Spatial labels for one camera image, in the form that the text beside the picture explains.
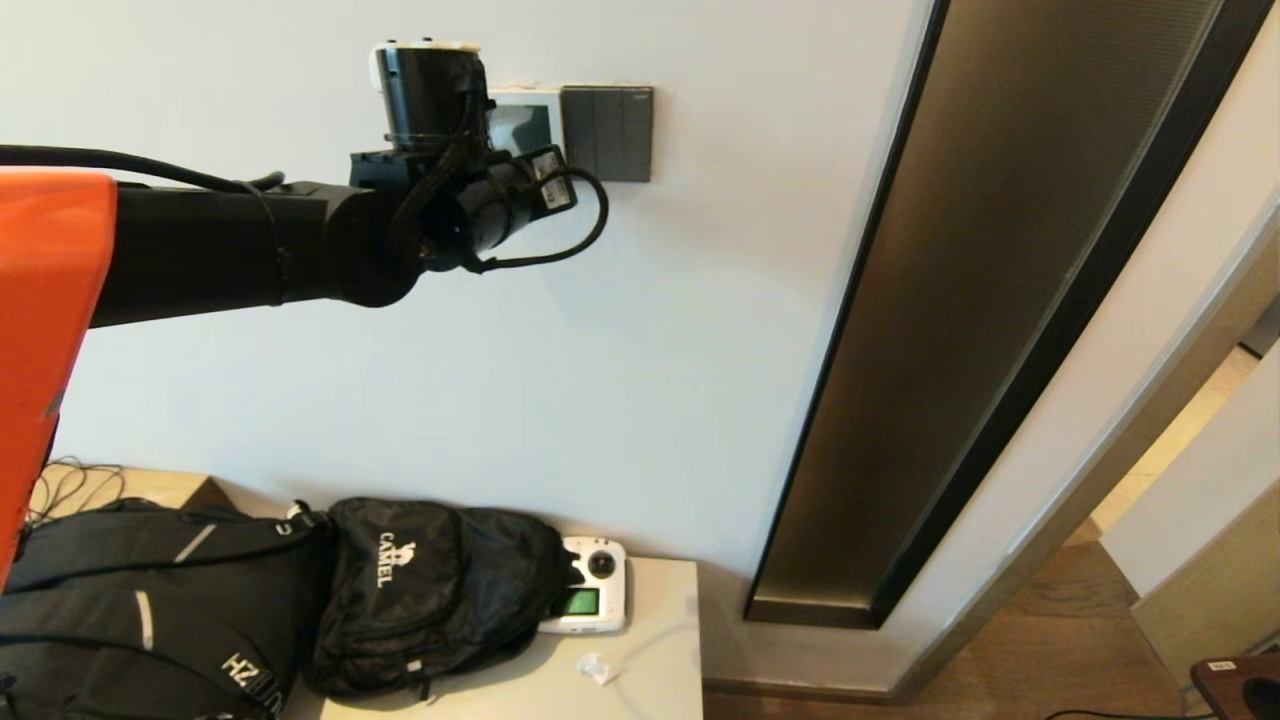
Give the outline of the black Camel backpack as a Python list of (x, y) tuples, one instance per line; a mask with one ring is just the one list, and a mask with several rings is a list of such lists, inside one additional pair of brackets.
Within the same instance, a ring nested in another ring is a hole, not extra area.
[(506, 509), (344, 498), (308, 687), (334, 701), (428, 697), (443, 678), (522, 653), (582, 582), (561, 533)]

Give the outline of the bronze glass panel black frame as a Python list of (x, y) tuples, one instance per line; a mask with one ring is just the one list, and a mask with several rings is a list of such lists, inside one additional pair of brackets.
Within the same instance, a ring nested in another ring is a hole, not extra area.
[(931, 0), (749, 623), (882, 628), (1155, 223), (1277, 0)]

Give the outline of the white wall thermostat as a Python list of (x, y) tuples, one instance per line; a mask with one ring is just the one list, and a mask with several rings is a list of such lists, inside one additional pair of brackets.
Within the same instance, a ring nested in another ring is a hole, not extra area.
[(564, 140), (561, 86), (490, 87), (492, 108), (486, 111), (488, 146), (524, 156), (547, 146), (557, 146), (566, 165), (570, 152)]

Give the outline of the grey metal door frame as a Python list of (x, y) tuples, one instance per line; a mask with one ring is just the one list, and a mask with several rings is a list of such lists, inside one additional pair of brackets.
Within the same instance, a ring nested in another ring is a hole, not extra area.
[(1222, 274), (1158, 357), (1134, 400), (1073, 470), (1068, 484), (993, 578), (891, 688), (884, 705), (913, 701), (1087, 520), (1280, 295), (1280, 184), (1263, 201)]

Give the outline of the dark grey wall switch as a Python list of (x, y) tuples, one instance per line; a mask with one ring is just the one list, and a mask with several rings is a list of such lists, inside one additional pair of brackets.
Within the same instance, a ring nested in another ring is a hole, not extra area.
[(652, 181), (657, 90), (641, 85), (566, 85), (559, 90), (570, 165), (602, 182)]

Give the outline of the beige side cabinet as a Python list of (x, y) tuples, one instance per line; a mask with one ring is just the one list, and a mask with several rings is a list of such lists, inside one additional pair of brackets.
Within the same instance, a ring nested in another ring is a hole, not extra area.
[[(356, 705), (297, 689), (285, 720), (704, 720), (698, 568), (630, 559), (628, 624), (612, 635), (539, 635), (517, 659), (481, 673)], [(575, 670), (602, 653), (622, 667), (599, 687)]]

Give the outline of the large black HZ backpack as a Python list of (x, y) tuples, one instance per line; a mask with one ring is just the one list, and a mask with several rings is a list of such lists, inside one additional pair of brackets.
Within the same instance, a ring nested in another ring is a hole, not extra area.
[(333, 556), (302, 503), (124, 498), (35, 527), (0, 589), (0, 720), (279, 720)]

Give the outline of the white radio remote controller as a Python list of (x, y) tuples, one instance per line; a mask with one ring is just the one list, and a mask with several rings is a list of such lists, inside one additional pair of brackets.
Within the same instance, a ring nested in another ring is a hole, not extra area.
[(628, 566), (622, 544), (589, 536), (563, 538), (571, 556), (570, 583), (553, 600), (538, 632), (599, 635), (621, 632), (628, 618)]

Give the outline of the light wooden desk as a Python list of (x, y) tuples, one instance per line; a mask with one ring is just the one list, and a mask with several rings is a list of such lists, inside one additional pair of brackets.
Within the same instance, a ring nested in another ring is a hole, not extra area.
[(41, 524), (122, 498), (145, 498), (170, 509), (234, 506), (212, 477), (60, 457), (46, 465), (35, 482), (26, 520)]

